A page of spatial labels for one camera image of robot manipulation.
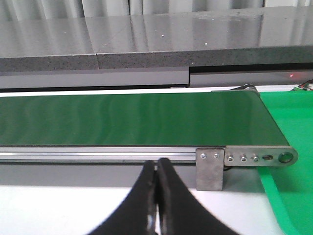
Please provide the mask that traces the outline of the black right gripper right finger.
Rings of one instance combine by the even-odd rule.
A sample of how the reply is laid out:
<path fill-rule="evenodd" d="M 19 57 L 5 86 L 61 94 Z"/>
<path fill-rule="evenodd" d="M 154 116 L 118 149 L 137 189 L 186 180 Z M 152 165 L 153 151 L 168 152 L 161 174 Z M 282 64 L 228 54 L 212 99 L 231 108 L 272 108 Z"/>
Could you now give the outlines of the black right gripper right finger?
<path fill-rule="evenodd" d="M 158 206 L 163 235 L 236 235 L 193 196 L 167 158 L 157 163 Z"/>

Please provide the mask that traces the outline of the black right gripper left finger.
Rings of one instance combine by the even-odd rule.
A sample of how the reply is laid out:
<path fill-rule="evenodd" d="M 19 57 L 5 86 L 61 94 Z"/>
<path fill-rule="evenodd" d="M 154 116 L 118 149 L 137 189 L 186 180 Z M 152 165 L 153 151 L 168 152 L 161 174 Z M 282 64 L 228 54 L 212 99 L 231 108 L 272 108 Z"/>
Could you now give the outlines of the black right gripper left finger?
<path fill-rule="evenodd" d="M 156 226 L 155 164 L 146 161 L 129 194 L 91 235 L 154 235 Z"/>

